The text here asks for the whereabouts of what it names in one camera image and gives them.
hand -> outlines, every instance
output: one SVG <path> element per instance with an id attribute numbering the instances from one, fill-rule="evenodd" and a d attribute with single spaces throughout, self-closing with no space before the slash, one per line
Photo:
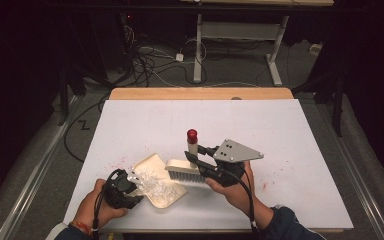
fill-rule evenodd
<path id="1" fill-rule="evenodd" d="M 245 183 L 245 185 L 250 186 L 251 184 L 251 190 L 253 198 L 255 198 L 254 194 L 254 175 L 252 173 L 252 169 L 250 166 L 249 161 L 245 161 L 245 172 L 242 176 L 242 181 Z M 235 184 L 230 187 L 223 187 L 220 185 L 217 181 L 211 178 L 206 178 L 205 183 L 210 186 L 210 188 L 217 193 L 223 194 L 226 197 L 226 200 L 234 207 L 238 208 L 242 212 L 244 212 L 247 216 L 249 216 L 249 197 L 245 189 L 240 184 Z"/>
<path id="2" fill-rule="evenodd" d="M 265 229 L 273 218 L 273 210 L 267 207 L 255 196 L 254 175 L 252 173 L 251 164 L 249 161 L 245 161 L 244 163 L 245 172 L 247 174 L 244 174 L 241 180 L 245 183 L 245 185 L 251 185 L 255 221 L 257 222 L 257 227 L 259 229 Z M 245 191 L 242 185 L 238 183 L 233 186 L 223 187 L 217 181 L 211 178 L 206 178 L 205 183 L 207 183 L 214 192 L 223 194 L 226 197 L 226 200 L 232 206 L 241 210 L 248 217 L 250 216 L 250 202 L 248 193 Z"/>
<path id="3" fill-rule="evenodd" d="M 99 193 L 102 191 L 102 187 L 105 184 L 104 179 L 97 179 L 95 187 L 92 192 L 88 193 L 86 197 L 80 203 L 77 209 L 76 216 L 73 221 L 81 222 L 88 227 L 92 228 L 94 219 L 95 201 Z M 98 228 L 103 227 L 113 218 L 123 217 L 128 213 L 127 208 L 114 209 L 108 205 L 105 199 L 102 200 L 101 207 L 99 209 L 99 225 Z"/>

wooden tabletop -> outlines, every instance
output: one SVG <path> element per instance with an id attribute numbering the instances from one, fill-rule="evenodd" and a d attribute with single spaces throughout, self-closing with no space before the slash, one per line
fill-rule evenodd
<path id="1" fill-rule="evenodd" d="M 115 88 L 110 100 L 294 99 L 287 88 Z"/>

white board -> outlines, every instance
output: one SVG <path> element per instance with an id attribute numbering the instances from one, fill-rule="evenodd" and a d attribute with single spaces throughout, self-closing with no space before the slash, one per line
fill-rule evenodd
<path id="1" fill-rule="evenodd" d="M 97 178 L 116 168 L 129 172 L 157 153 L 163 161 L 185 159 L 186 132 L 198 131 L 204 147 L 225 138 L 263 152 L 251 161 L 256 195 L 268 206 L 295 211 L 307 228 L 353 228 L 298 100 L 112 100 L 107 101 L 80 173 L 64 222 L 70 222 Z M 169 208 L 144 199 L 106 229 L 119 231 L 241 230 L 249 221 L 205 184 L 186 184 L 188 193 Z"/>

wire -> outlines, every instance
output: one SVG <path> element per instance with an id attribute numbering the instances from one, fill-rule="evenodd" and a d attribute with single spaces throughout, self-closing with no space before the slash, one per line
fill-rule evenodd
<path id="1" fill-rule="evenodd" d="M 256 77 L 255 77 L 255 80 L 257 82 L 257 85 L 258 85 L 258 77 L 263 75 L 265 72 L 267 72 L 268 69 L 270 69 L 270 66 L 273 64 L 274 62 L 271 62 L 271 63 L 268 63 L 268 66 L 263 70 L 261 71 Z"/>
<path id="2" fill-rule="evenodd" d="M 89 107 L 88 107 L 86 110 L 84 110 L 79 116 L 77 116 L 77 117 L 70 123 L 70 125 L 69 125 L 68 128 L 67 128 L 67 131 L 66 131 L 65 134 L 64 134 L 64 147 L 65 147 L 65 149 L 67 150 L 68 154 L 70 154 L 70 156 L 72 156 L 74 159 L 76 159 L 77 161 L 79 161 L 79 162 L 81 162 L 81 163 L 84 163 L 85 160 L 84 160 L 84 159 L 81 159 L 81 158 L 78 157 L 76 154 L 74 154 L 74 153 L 70 150 L 70 148 L 68 147 L 68 144 L 67 144 L 67 136 L 68 136 L 68 133 L 70 132 L 70 130 L 71 130 L 71 128 L 73 127 L 73 125 L 74 125 L 75 123 L 77 123 L 77 121 L 78 121 L 83 115 L 85 115 L 88 111 L 90 111 L 92 108 L 94 108 L 94 107 L 98 107 L 99 112 L 102 113 L 101 105 L 102 105 L 103 103 L 105 103 L 103 99 L 106 98 L 106 97 L 108 97 L 109 94 L 110 94 L 110 92 L 106 93 L 106 94 L 99 100 L 98 103 L 95 103 L 95 104 L 93 104 L 92 106 L 89 106 Z"/>
<path id="3" fill-rule="evenodd" d="M 163 57 L 163 58 L 170 58 L 170 59 L 174 59 L 174 57 L 170 56 L 168 53 L 162 51 L 162 50 L 159 50 L 159 49 L 156 49 L 154 47 L 139 47 L 138 50 L 140 50 L 141 48 L 144 48 L 144 49 L 152 49 L 152 51 L 150 53 L 147 53 L 145 55 L 150 55 L 151 53 L 153 53 L 154 51 L 157 51 L 157 52 L 160 52 L 160 53 L 164 53 L 165 55 L 150 55 L 150 56 L 153 56 L 153 57 Z"/>
<path id="4" fill-rule="evenodd" d="M 254 85 L 251 83 L 244 83 L 244 82 L 226 82 L 226 83 L 219 83 L 219 84 L 214 84 L 214 85 L 209 85 L 209 86 L 204 86 L 204 87 L 217 87 L 217 86 L 230 85 L 230 84 L 243 84 L 243 85 L 247 85 L 247 86 L 260 88 L 260 86 L 258 86 L 258 85 Z"/>
<path id="5" fill-rule="evenodd" d="M 168 69 L 170 69 L 170 68 L 174 68 L 174 67 L 180 67 L 180 68 L 183 68 L 182 66 L 172 66 L 172 67 L 169 67 L 169 68 L 167 68 L 167 69 L 164 69 L 164 70 L 162 70 L 162 71 L 160 71 L 160 72 L 158 72 L 158 73 L 161 73 L 161 72 L 164 72 L 164 71 L 166 71 L 166 70 L 168 70 Z M 158 73 L 157 72 L 154 72 L 154 70 L 152 70 L 152 69 L 148 69 L 148 71 L 150 71 L 152 74 L 154 74 L 155 76 L 157 76 L 163 83 L 165 83 L 166 85 L 168 85 L 168 86 L 171 86 L 171 87 L 181 87 L 181 86 L 177 86 L 177 85 L 174 85 L 174 84 L 171 84 L 171 83 L 168 83 L 168 82 L 166 82 L 163 78 L 161 78 L 160 77 L 160 75 L 158 75 Z"/>
<path id="6" fill-rule="evenodd" d="M 230 172 L 230 171 L 228 171 L 226 169 L 221 169 L 221 171 L 225 172 L 225 173 L 229 174 L 230 176 L 232 176 L 233 178 L 235 178 L 238 181 L 238 183 L 241 184 L 241 186 L 244 188 L 245 192 L 248 194 L 248 199 L 249 199 L 249 221 L 251 223 L 251 229 L 252 229 L 252 232 L 254 234 L 255 239 L 259 239 L 258 228 L 255 225 L 254 201 L 252 199 L 251 182 L 249 181 L 248 174 L 246 174 L 246 176 L 247 176 L 247 179 L 248 179 L 249 187 L 242 181 L 242 179 L 237 177 L 232 172 Z"/>
<path id="7" fill-rule="evenodd" d="M 104 192 L 107 190 L 108 185 L 107 183 L 111 178 L 118 172 L 118 169 L 114 170 L 107 178 L 107 181 L 104 184 L 104 187 L 102 188 L 102 191 L 98 194 L 98 196 L 95 199 L 95 206 L 93 210 L 93 226 L 92 226 L 92 232 L 93 232 L 93 240 L 99 240 L 99 209 L 101 208 L 102 200 L 104 199 Z"/>
<path id="8" fill-rule="evenodd" d="M 205 59 L 205 57 L 207 56 L 207 48 L 205 47 L 205 45 L 204 45 L 204 43 L 203 43 L 203 42 L 201 42 L 201 41 L 198 41 L 198 40 L 196 40 L 196 39 L 192 38 L 192 39 L 189 39 L 188 41 L 186 41 L 186 42 L 185 42 L 185 44 L 184 44 L 184 46 L 186 46 L 186 44 L 188 44 L 189 42 L 192 42 L 192 41 L 198 42 L 198 43 L 200 43 L 200 44 L 201 44 L 201 46 L 202 46 L 202 47 L 204 47 L 204 57 L 202 57 L 201 61 L 202 61 L 202 60 L 204 60 L 204 59 Z"/>
<path id="9" fill-rule="evenodd" d="M 130 51 L 130 49 L 133 47 L 133 43 L 135 42 L 135 32 L 133 31 L 133 29 L 127 25 L 124 25 L 123 27 L 129 29 L 129 33 L 128 33 L 128 36 L 127 36 L 127 42 L 130 42 L 130 36 L 132 36 L 132 41 L 130 43 L 130 47 L 127 49 L 127 51 Z"/>

white desk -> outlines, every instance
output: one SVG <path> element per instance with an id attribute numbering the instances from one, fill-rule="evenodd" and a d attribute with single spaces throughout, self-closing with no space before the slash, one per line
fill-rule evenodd
<path id="1" fill-rule="evenodd" d="M 221 95 L 232 91 L 202 90 Z M 179 91 L 187 98 L 187 89 Z M 190 128 L 197 129 L 202 146 L 214 147 L 230 138 L 263 152 L 264 159 L 252 161 L 251 166 L 256 194 L 268 206 L 292 208 L 300 222 L 314 230 L 353 228 L 301 106 L 294 99 L 107 101 L 64 222 L 73 219 L 96 178 L 107 178 L 116 168 L 129 169 L 153 153 L 164 161 L 185 159 L 186 132 Z M 145 198 L 103 231 L 249 231 L 248 219 L 223 196 L 205 184 L 185 187 L 188 193 L 172 206 L 157 209 Z"/>
<path id="2" fill-rule="evenodd" d="M 259 5 L 282 5 L 282 6 L 332 6 L 333 0 L 200 0 L 199 4 L 220 3 L 220 4 L 259 4 Z M 201 41 L 202 38 L 228 38 L 228 39 L 254 39 L 274 40 L 273 49 L 266 54 L 266 60 L 274 86 L 282 86 L 279 71 L 276 66 L 276 57 L 282 43 L 283 34 L 286 30 L 289 16 L 283 16 L 279 24 L 261 23 L 233 23 L 233 22 L 206 22 L 202 21 L 202 14 L 198 14 L 196 53 L 193 81 L 201 82 Z"/>

